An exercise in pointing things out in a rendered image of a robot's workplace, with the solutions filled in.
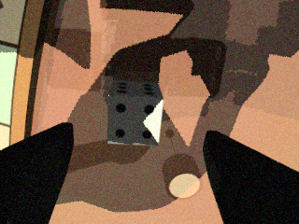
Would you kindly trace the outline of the dark grey die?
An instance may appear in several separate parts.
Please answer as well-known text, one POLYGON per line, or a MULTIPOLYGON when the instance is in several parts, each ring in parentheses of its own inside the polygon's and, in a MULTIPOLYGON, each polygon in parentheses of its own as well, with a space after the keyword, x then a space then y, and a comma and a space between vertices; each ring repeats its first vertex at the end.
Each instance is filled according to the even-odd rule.
POLYGON ((158 83, 112 81, 107 100, 107 142, 158 146, 164 95, 158 83))

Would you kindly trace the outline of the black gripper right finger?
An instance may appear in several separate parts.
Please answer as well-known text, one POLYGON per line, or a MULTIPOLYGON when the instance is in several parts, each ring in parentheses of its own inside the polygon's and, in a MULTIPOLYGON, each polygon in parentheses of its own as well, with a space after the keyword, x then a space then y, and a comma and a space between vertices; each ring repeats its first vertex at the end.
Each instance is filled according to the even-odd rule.
POLYGON ((218 131, 203 156, 224 224, 299 224, 299 172, 218 131))

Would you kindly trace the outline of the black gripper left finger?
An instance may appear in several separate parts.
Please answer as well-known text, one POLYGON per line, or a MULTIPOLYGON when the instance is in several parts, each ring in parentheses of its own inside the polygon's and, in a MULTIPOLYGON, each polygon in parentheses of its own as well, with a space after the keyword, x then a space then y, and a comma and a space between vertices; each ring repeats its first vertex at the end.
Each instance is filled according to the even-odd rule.
POLYGON ((61 122, 0 149, 0 224, 49 224, 74 145, 61 122))

